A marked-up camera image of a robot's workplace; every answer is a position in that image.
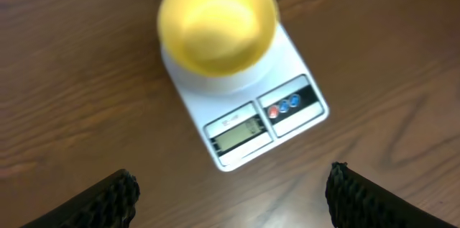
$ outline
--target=kitchen scale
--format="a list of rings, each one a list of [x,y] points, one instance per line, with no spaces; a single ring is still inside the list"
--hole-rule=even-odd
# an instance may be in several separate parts
[[[164,50],[162,57],[201,139],[222,171],[238,168],[329,114],[323,95],[281,24],[264,56],[276,61],[269,65],[262,59],[259,66],[266,72],[261,78],[225,95],[195,87],[197,76],[180,68]],[[218,84],[212,79],[208,83]]]

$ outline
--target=white scale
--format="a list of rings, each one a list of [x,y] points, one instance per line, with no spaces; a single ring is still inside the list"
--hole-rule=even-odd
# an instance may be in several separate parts
[[[218,96],[185,85],[177,76],[178,66],[162,51],[167,71],[222,171],[238,168],[329,114],[323,95],[281,24],[267,53],[280,53],[280,57],[261,79]]]

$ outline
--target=wooden table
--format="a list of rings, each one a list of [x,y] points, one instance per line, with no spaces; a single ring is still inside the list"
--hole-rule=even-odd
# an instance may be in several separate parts
[[[222,173],[160,59],[160,0],[1,0],[0,227],[120,168],[136,228],[332,227],[333,161],[460,225],[460,0],[278,1],[331,115]]]

